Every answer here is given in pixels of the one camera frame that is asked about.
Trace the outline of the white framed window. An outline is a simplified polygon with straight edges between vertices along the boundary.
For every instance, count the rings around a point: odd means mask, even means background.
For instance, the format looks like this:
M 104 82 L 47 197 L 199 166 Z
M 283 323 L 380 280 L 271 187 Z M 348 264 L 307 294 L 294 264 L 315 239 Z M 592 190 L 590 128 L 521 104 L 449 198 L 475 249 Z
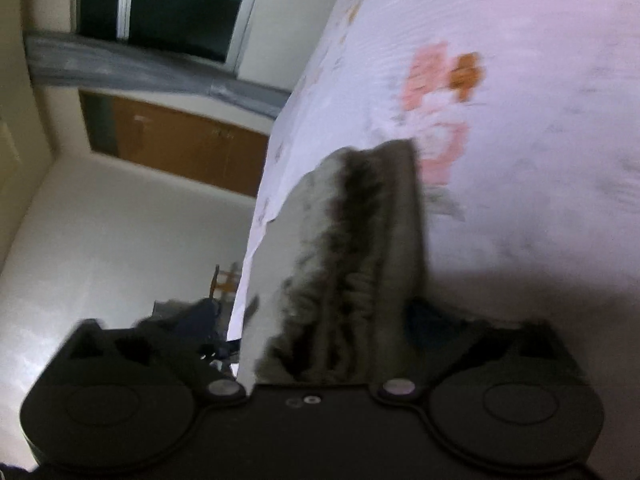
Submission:
M 76 0 L 79 35 L 238 69 L 256 0 Z

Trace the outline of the pink floral bed sheet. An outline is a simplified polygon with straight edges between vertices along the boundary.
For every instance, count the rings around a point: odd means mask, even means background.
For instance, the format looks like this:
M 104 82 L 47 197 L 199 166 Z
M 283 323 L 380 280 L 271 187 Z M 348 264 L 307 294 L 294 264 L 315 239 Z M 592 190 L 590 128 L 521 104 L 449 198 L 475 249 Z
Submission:
M 436 296 L 639 381 L 639 0 L 337 0 L 271 131 L 248 246 L 340 148 L 409 139 Z

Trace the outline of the brown wooden door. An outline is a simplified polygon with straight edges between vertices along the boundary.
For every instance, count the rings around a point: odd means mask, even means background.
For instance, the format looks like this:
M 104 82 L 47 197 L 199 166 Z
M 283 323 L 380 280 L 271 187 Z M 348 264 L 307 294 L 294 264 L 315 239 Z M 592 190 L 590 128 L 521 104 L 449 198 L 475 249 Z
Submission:
M 79 97 L 93 151 L 257 195 L 267 155 L 264 134 L 122 96 L 81 92 Z

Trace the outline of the wooden chair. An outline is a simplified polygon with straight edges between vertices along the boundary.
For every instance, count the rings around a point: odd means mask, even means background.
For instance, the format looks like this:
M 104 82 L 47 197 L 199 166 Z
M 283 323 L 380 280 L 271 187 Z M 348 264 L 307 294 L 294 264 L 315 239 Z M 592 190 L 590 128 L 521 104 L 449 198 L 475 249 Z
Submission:
M 224 270 L 219 264 L 210 281 L 208 298 L 220 302 L 232 301 L 238 291 L 241 278 L 241 267 L 234 262 L 228 270 Z

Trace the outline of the grey curtain left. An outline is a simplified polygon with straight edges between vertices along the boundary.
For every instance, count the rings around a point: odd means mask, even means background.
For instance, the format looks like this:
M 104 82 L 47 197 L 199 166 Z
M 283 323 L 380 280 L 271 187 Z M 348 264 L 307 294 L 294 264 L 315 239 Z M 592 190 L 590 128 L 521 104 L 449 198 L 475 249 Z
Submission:
M 23 40 L 29 75 L 37 84 L 204 96 L 271 119 L 290 97 L 187 56 L 65 32 L 25 32 Z

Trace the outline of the olive green pants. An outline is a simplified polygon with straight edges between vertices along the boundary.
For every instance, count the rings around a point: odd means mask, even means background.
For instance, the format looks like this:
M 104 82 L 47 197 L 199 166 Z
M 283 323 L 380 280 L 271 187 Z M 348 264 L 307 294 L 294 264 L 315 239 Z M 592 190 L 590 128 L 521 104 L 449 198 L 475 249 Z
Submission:
M 405 304 L 422 289 L 413 146 L 343 148 L 288 193 L 250 268 L 238 377 L 380 384 L 412 355 Z

